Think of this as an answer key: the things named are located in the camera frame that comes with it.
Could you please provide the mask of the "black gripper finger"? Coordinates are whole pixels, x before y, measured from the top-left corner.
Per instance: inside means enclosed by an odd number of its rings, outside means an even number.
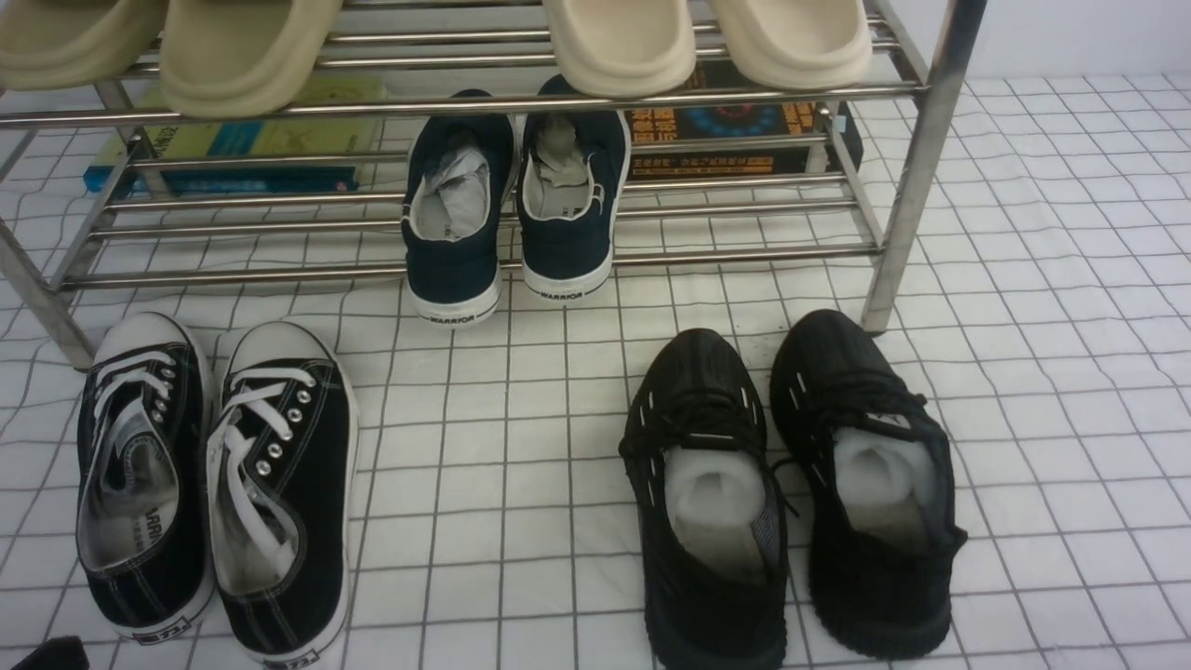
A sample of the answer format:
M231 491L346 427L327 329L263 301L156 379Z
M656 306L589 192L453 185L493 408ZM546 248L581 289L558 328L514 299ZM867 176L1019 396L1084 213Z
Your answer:
M60 635L30 651L13 670L88 670L91 660L77 635Z

